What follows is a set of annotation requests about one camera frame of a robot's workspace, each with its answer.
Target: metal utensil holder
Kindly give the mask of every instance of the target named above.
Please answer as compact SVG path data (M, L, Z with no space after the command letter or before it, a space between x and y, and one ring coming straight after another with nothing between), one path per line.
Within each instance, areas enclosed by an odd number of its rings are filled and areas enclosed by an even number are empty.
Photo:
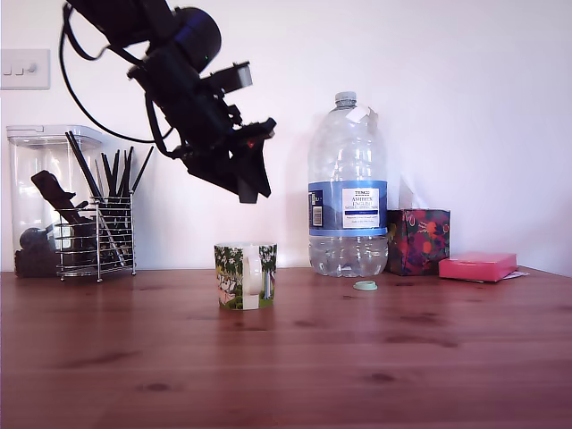
M135 237L133 234L133 193L126 198L91 198L84 208L74 210L85 219L67 223L60 215L60 264L58 275L66 277L96 275L131 270L135 275Z

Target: light switch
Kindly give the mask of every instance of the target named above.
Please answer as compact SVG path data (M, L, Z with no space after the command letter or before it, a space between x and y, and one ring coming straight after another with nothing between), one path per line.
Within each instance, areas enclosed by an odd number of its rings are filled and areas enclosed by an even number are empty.
M50 89L49 49L2 49L1 89Z

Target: colorful tissue box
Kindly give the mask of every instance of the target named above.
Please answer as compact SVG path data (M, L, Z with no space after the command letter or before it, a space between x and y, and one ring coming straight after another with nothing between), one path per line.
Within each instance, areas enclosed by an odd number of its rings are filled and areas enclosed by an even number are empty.
M389 255L385 271L437 275L449 257L450 212L411 209L387 212Z

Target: bottle cap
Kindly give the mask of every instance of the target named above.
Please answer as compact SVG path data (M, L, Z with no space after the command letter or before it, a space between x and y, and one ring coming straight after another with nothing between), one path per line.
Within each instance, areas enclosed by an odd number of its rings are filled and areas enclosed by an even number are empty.
M354 91L344 91L336 94L336 103L339 101L357 101L358 96Z
M356 282L356 284L354 284L354 289L356 289L356 290L376 290L377 284L371 280L365 280L362 282Z

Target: cup rim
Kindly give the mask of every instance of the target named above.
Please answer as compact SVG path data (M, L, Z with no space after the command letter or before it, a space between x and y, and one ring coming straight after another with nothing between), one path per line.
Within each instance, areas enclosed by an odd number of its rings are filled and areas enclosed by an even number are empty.
M261 246L267 248L278 245L271 241L225 241L222 243L216 243L214 246L216 248L259 248Z

